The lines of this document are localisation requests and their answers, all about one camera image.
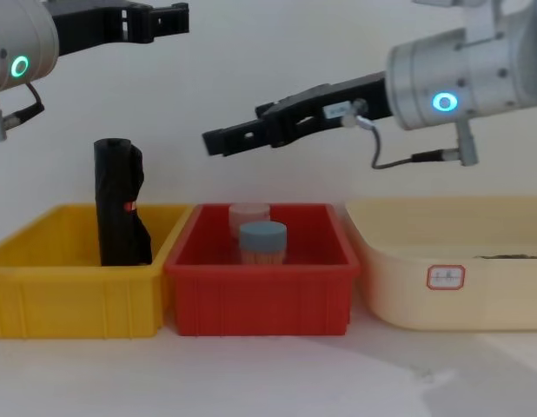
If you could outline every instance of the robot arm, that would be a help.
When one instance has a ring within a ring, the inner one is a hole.
[[[466,27],[393,48],[386,73],[261,106],[253,122],[204,134],[209,153],[229,156],[265,145],[281,147],[339,128],[344,116],[373,130],[380,151],[372,121],[393,116],[406,130],[454,123],[458,136],[456,149],[417,154],[403,163],[478,163],[471,119],[537,106],[537,0],[511,15],[501,14],[501,0],[415,2],[461,7]]]
[[[13,115],[0,111],[0,142],[44,111],[32,81],[47,76],[59,56],[104,43],[151,43],[189,32],[185,3],[154,9],[125,0],[0,0],[0,91],[27,84],[36,103]]]

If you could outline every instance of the yellow plastic bin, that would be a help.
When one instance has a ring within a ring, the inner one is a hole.
[[[362,293],[384,321],[537,330],[537,197],[368,199],[347,210]]]
[[[100,266],[95,205],[54,208],[0,244],[0,338],[151,337],[169,306],[163,264],[190,206],[142,205],[153,263]]]

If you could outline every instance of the green indicator light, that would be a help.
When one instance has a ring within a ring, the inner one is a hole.
[[[29,58],[26,56],[18,56],[13,64],[11,64],[11,76],[19,78],[23,76],[29,69]]]

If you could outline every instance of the white label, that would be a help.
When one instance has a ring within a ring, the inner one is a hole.
[[[461,289],[466,278],[462,266],[434,265],[428,270],[427,286],[431,289]]]
[[[351,102],[342,102],[323,107],[322,111],[324,111],[324,115],[327,119],[335,119],[337,117],[344,117],[345,115],[348,115],[351,109]]]

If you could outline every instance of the red plastic bin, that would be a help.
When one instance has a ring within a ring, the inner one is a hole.
[[[344,335],[360,266],[326,204],[275,204],[288,226],[284,265],[244,266],[229,205],[199,206],[166,263],[176,325],[186,336]]]

